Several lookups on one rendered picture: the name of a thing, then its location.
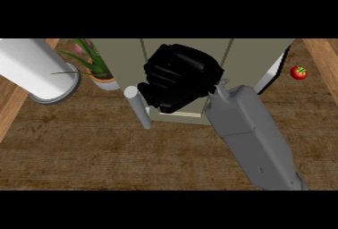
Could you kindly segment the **red tomato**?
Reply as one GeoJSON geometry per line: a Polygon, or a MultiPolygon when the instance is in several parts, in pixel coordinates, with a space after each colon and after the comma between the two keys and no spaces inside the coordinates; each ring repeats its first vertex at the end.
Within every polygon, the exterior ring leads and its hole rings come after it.
{"type": "Polygon", "coordinates": [[[294,66],[291,69],[291,76],[297,80],[305,80],[309,76],[309,71],[303,66],[294,66]]]}

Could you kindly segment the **white cylinder with grey rim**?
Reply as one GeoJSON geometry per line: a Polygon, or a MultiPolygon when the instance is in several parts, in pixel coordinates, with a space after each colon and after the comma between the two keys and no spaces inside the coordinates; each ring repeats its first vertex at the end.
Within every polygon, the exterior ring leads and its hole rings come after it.
{"type": "Polygon", "coordinates": [[[64,102],[82,85],[82,73],[42,38],[0,38],[0,74],[51,106],[64,102]]]}

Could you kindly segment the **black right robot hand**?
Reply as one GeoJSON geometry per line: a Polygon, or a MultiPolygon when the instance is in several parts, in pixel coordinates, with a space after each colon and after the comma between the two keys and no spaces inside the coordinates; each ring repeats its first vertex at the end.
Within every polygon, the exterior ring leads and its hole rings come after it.
{"type": "Polygon", "coordinates": [[[147,104],[173,114],[216,92],[224,72],[212,55],[188,46],[163,44],[145,64],[147,82],[138,84],[147,104]]]}

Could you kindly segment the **green potted plant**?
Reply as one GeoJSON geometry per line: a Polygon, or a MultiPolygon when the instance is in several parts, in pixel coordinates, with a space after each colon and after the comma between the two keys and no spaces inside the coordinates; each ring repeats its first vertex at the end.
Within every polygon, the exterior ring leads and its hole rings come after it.
{"type": "Polygon", "coordinates": [[[63,54],[70,56],[85,65],[86,72],[82,72],[82,74],[91,76],[94,83],[102,90],[107,91],[119,90],[120,85],[117,79],[108,69],[107,63],[100,54],[100,51],[95,48],[94,43],[86,38],[76,38],[74,43],[76,43],[76,51],[79,53],[85,53],[89,56],[89,59],[85,60],[82,57],[79,57],[77,55],[74,55],[67,51],[63,51],[63,54]]]}

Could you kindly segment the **olive grey cabinet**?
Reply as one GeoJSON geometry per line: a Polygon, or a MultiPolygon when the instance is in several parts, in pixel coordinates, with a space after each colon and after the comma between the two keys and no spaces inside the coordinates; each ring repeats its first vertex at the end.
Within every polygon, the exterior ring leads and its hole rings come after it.
{"type": "Polygon", "coordinates": [[[110,38],[95,47],[122,88],[147,81],[145,64],[160,46],[181,44],[207,53],[225,70],[226,89],[246,85],[256,92],[269,87],[293,40],[284,38],[110,38]]]}

